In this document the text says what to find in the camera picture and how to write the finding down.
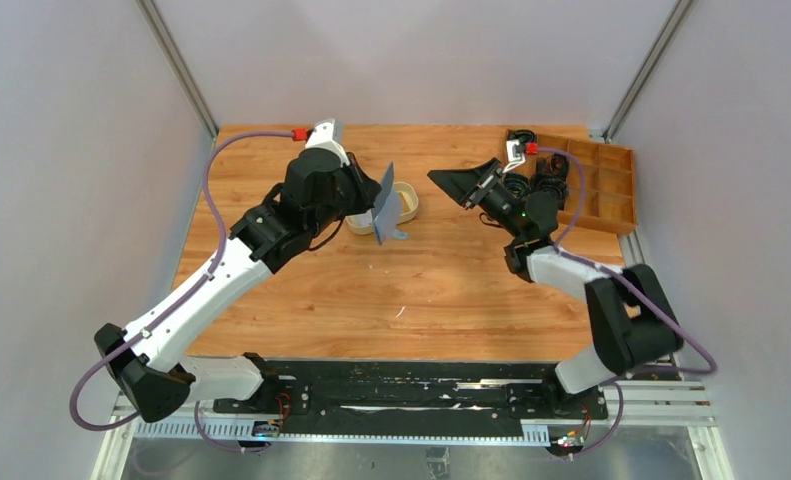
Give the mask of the blue leather card holder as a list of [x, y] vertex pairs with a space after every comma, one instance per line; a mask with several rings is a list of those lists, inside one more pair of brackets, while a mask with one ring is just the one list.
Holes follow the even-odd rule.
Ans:
[[394, 190], [394, 164], [390, 163], [380, 181], [381, 191], [372, 207], [372, 227], [379, 245], [392, 238], [401, 238], [397, 225], [402, 212], [402, 202]]

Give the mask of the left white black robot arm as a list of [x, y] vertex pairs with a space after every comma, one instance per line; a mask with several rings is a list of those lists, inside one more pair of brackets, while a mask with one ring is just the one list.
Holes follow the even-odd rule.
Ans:
[[257, 354], [196, 357], [195, 339], [242, 295], [294, 257], [316, 249], [331, 223], [379, 212], [392, 191], [394, 170], [375, 181], [354, 157], [346, 162], [323, 148], [290, 161], [282, 183], [245, 212], [216, 252], [153, 310], [125, 328], [104, 325], [95, 335], [108, 370], [147, 423], [188, 402], [239, 400], [254, 413], [277, 400], [277, 375]]

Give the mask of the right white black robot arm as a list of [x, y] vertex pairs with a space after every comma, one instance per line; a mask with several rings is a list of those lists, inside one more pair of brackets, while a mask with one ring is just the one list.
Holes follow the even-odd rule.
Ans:
[[548, 285], [586, 304], [592, 343], [559, 362], [542, 382], [542, 403], [567, 417], [582, 392], [671, 354], [683, 339], [658, 315], [672, 310], [653, 269], [599, 265], [562, 249], [551, 235], [568, 197], [569, 160], [560, 153], [538, 161], [525, 196], [503, 182], [497, 159], [471, 169], [431, 170], [429, 179], [465, 209], [480, 208], [507, 231], [508, 270], [529, 283]]

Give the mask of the gold yellow credit card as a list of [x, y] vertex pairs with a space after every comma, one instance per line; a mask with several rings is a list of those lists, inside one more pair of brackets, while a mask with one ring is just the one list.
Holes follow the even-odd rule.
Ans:
[[416, 208], [416, 196], [412, 191], [399, 190], [398, 194], [403, 212], [410, 212]]

